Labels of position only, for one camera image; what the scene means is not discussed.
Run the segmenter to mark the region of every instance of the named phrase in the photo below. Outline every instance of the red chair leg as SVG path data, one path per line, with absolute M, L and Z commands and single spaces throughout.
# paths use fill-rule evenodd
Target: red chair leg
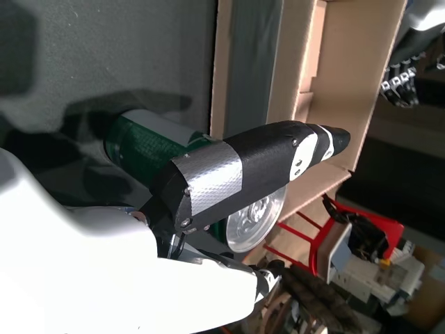
M 319 230 L 321 230 L 323 227 L 320 226 L 319 224 L 317 224 L 315 221 L 313 221 L 312 219 L 310 219 L 308 216 L 306 216 L 305 214 L 302 214 L 301 212 L 297 211 L 296 214 L 298 216 L 300 216 L 301 218 L 303 218 L 304 220 L 306 220 L 309 224 L 315 226 L 316 228 L 318 228 Z
M 278 255 L 278 256 L 282 257 L 283 259 L 290 261 L 290 263 L 296 265 L 297 267 L 300 267 L 301 269 L 304 269 L 304 270 L 312 273 L 313 275 L 315 275 L 315 273 L 312 271 L 312 269 L 309 268 L 306 264 L 303 264 L 302 262 L 297 261 L 297 260 L 293 259 L 292 257 L 289 257 L 286 254 L 283 254 L 283 253 L 279 252 L 278 250 L 276 250 L 275 248 L 272 248 L 268 245 L 264 245 L 263 247 L 265 249 L 267 249 L 269 252 L 271 252 L 275 255 Z

